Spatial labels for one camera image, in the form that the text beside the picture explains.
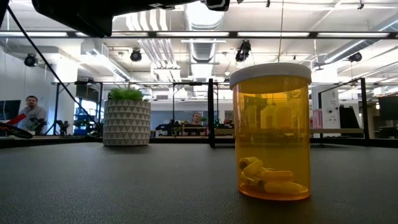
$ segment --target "green plant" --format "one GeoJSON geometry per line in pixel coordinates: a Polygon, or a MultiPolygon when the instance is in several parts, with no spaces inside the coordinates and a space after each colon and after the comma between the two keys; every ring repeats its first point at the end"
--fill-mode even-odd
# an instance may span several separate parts
{"type": "Polygon", "coordinates": [[[109,99],[112,100],[142,100],[144,95],[139,90],[113,88],[109,92],[109,99]]]}

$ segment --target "dark table surface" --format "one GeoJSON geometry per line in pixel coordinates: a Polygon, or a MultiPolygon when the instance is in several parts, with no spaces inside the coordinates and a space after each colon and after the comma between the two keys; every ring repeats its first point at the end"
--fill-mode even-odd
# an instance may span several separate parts
{"type": "Polygon", "coordinates": [[[398,149],[312,148],[312,196],[247,197],[234,149],[101,143],[0,150],[0,223],[398,223],[398,149]]]}

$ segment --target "man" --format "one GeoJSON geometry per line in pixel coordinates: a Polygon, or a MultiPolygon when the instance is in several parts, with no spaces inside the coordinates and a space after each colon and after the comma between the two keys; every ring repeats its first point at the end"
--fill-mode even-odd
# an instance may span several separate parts
{"type": "Polygon", "coordinates": [[[19,122],[18,127],[26,130],[26,131],[36,131],[36,134],[42,132],[42,128],[40,130],[35,130],[38,127],[38,120],[45,121],[47,112],[37,106],[37,97],[36,96],[28,96],[26,99],[26,107],[19,112],[19,114],[25,114],[26,118],[19,122]]]}

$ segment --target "pill bottle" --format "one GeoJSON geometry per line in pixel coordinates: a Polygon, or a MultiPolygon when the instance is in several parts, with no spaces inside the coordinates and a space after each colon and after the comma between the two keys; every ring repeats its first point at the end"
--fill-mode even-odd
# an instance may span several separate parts
{"type": "Polygon", "coordinates": [[[311,70],[267,63],[231,75],[238,189],[266,200],[310,196],[311,70]]]}

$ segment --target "white geometric planter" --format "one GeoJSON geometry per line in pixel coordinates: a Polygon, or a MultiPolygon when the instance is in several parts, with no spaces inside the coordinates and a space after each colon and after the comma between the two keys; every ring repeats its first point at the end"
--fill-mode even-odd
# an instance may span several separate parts
{"type": "Polygon", "coordinates": [[[150,103],[137,100],[108,100],[105,103],[105,146],[149,144],[150,103]]]}

